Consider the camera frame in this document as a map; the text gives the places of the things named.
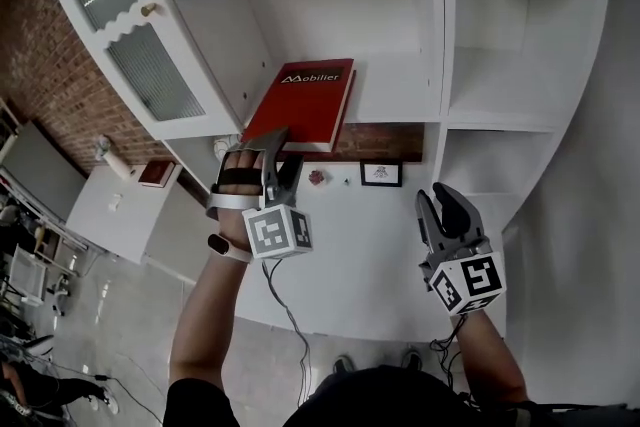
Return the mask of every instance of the black shirt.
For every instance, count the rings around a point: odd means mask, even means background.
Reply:
[[[348,374],[328,386],[323,383],[285,426],[506,426],[515,425],[517,415],[516,410],[480,413],[429,374],[383,366]],[[198,379],[183,379],[169,389],[164,425],[237,427],[238,422],[222,390]]]

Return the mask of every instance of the sneaker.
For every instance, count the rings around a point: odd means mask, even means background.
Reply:
[[[89,405],[91,406],[91,409],[93,409],[94,411],[97,411],[100,406],[98,405],[98,399],[95,398],[93,395],[89,395],[87,397],[87,400],[89,401]]]
[[[415,370],[416,372],[420,372],[422,370],[422,356],[420,356],[418,349],[416,349],[415,347],[408,347],[402,353],[400,368]]]
[[[118,401],[113,396],[113,393],[111,393],[111,390],[106,386],[102,387],[102,391],[104,392],[104,403],[107,405],[111,413],[117,415],[118,411],[120,411],[120,408],[118,407]]]
[[[344,374],[348,372],[355,372],[356,366],[353,364],[353,360],[343,354],[342,356],[338,356],[338,359],[333,364],[333,373],[334,374]]]

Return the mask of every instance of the door knob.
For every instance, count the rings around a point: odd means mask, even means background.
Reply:
[[[146,6],[142,6],[140,8],[140,13],[142,13],[142,16],[144,16],[146,18],[151,13],[153,13],[156,10],[157,7],[158,7],[158,4],[156,4],[155,2],[151,2],[150,4],[147,4]]]

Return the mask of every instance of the smartwatch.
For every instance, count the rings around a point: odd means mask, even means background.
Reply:
[[[239,260],[244,263],[251,263],[253,260],[253,255],[251,253],[238,249],[227,239],[220,235],[216,235],[215,233],[209,236],[207,242],[209,243],[209,247],[220,256],[233,258],[234,260]]]

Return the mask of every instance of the white desk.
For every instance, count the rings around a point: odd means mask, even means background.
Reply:
[[[138,178],[145,166],[121,180],[109,166],[97,166],[73,205],[67,228],[122,258],[140,263],[153,228],[176,184],[182,166],[176,166],[163,188],[145,187]],[[115,211],[109,205],[121,195]]]
[[[305,165],[298,206],[311,215],[314,251],[285,260],[274,285],[305,332],[370,340],[430,341],[451,333],[435,293],[427,293],[418,264],[426,256],[414,200],[427,188],[425,166],[407,165],[401,189],[362,187],[358,164],[319,166],[333,181],[315,189]],[[342,182],[350,178],[351,185]],[[217,230],[204,209],[174,188],[147,251],[150,263],[195,282],[209,257],[207,237]],[[495,250],[499,236],[489,233]],[[505,296],[487,310],[506,329]],[[236,315],[291,329],[271,296],[260,263],[249,266]]]

